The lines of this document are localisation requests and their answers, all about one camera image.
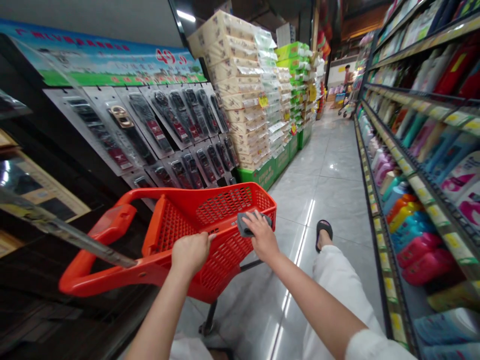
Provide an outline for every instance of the ceiling light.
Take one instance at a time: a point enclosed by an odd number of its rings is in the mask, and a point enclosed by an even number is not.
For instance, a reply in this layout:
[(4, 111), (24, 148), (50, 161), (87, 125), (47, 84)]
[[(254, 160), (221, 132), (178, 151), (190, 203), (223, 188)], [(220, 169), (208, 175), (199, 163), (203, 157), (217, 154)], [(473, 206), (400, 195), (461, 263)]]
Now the ceiling light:
[(194, 23), (196, 21), (195, 19), (195, 16), (192, 16), (190, 14), (187, 14), (186, 12), (183, 12), (183, 11), (180, 11), (180, 10), (177, 10), (176, 13), (178, 14), (179, 17), (185, 19), (185, 20), (188, 20), (192, 23)]

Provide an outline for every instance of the tiled floor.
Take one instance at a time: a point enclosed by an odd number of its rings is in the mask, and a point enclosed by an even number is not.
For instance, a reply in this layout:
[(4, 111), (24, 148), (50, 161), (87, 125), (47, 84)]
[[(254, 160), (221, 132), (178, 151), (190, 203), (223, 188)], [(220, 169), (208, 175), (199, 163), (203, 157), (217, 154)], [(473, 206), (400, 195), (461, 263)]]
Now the tiled floor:
[[(269, 193), (277, 203), (275, 234), (280, 249), (311, 274), (317, 254), (315, 226), (327, 219), (333, 227), (333, 242), (360, 276), (384, 326), (354, 123), (326, 110), (313, 125), (310, 142)], [(244, 263), (255, 259), (251, 253)], [(187, 336), (200, 336), (198, 326), (208, 309), (205, 303), (187, 299), (177, 329)], [(307, 321), (266, 264), (231, 281), (218, 298), (215, 323), (216, 333), (204, 342), (208, 347), (232, 348), (239, 360), (302, 358)]]

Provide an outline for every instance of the hand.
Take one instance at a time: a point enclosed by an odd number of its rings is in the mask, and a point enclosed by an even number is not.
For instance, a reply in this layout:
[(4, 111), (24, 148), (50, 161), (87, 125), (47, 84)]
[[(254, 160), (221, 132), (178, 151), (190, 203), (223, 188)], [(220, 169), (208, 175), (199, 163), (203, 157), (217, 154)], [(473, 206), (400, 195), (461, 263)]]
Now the hand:
[(248, 226), (253, 235), (255, 235), (251, 238), (253, 249), (258, 255), (258, 258), (268, 264), (272, 258), (281, 254), (279, 245), (277, 244), (277, 238), (267, 219), (262, 216), (258, 210), (255, 210), (255, 214), (250, 212), (246, 212), (245, 214), (248, 218), (242, 217), (241, 220)]
[(207, 261), (210, 244), (216, 236), (202, 232), (175, 241), (171, 252), (171, 270), (193, 278)]

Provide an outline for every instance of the red shopping basket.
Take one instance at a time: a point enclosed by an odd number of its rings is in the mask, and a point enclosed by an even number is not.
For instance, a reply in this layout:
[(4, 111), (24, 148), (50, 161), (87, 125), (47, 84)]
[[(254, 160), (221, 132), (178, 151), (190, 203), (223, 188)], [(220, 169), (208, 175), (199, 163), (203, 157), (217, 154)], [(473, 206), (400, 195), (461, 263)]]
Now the red shopping basket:
[(204, 190), (142, 188), (127, 192), (108, 210), (88, 235), (104, 245), (122, 237), (137, 210), (133, 200), (158, 200), (142, 247), (142, 258), (133, 267), (114, 266), (91, 273), (95, 255), (81, 250), (60, 279), (63, 293), (88, 297), (131, 284), (162, 286), (171, 267), (174, 242), (186, 235), (217, 233), (205, 265), (193, 278), (188, 296), (213, 303), (240, 263), (253, 250), (250, 238), (241, 237), (237, 214), (257, 209), (269, 216), (275, 230), (277, 204), (254, 182)]

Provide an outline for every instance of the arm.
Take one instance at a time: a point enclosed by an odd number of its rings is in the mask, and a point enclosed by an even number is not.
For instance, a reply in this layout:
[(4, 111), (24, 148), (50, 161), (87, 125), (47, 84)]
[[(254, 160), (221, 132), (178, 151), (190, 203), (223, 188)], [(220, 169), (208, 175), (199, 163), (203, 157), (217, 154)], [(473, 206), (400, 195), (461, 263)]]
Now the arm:
[(207, 260), (215, 235), (184, 236), (173, 245), (171, 269), (131, 343), (126, 360), (167, 360), (194, 275)]
[(308, 323), (336, 359), (344, 359), (350, 339), (367, 327), (328, 291), (283, 255), (277, 239), (258, 211), (242, 218), (253, 232), (258, 257), (271, 267), (295, 299)]

